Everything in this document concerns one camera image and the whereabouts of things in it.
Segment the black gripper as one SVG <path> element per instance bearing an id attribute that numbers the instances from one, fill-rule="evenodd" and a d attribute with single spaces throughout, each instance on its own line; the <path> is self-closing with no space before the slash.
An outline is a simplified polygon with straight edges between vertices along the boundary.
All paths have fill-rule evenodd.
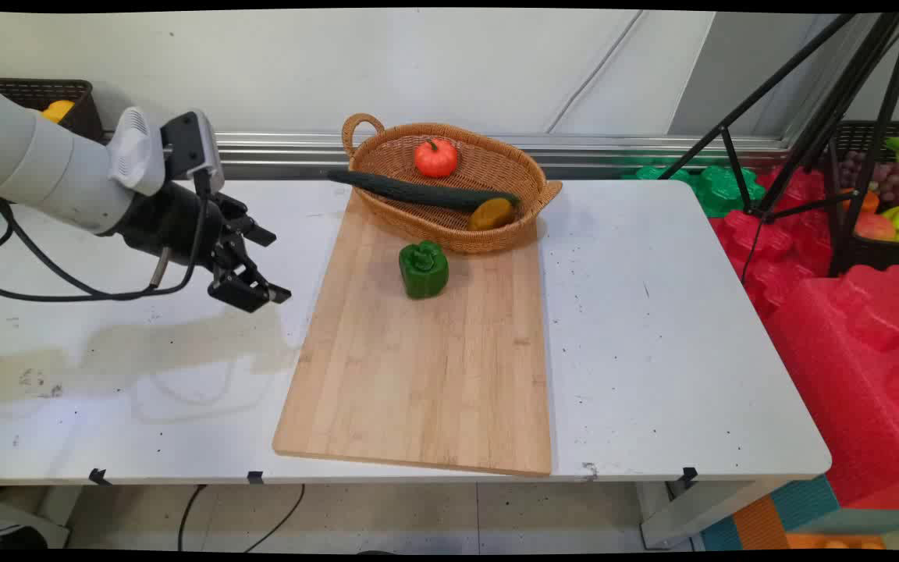
<path id="1" fill-rule="evenodd" d="M 159 257 L 168 248 L 172 262 L 188 265 L 200 214 L 204 226 L 195 265 L 211 271 L 211 298 L 247 313 L 290 299 L 292 292 L 261 274 L 247 255 L 245 241 L 221 239 L 238 235 L 262 247 L 277 241 L 277 235 L 257 224 L 247 206 L 232 197 L 214 194 L 202 203 L 195 191 L 167 181 L 152 196 L 134 195 L 113 232 L 133 249 Z"/>

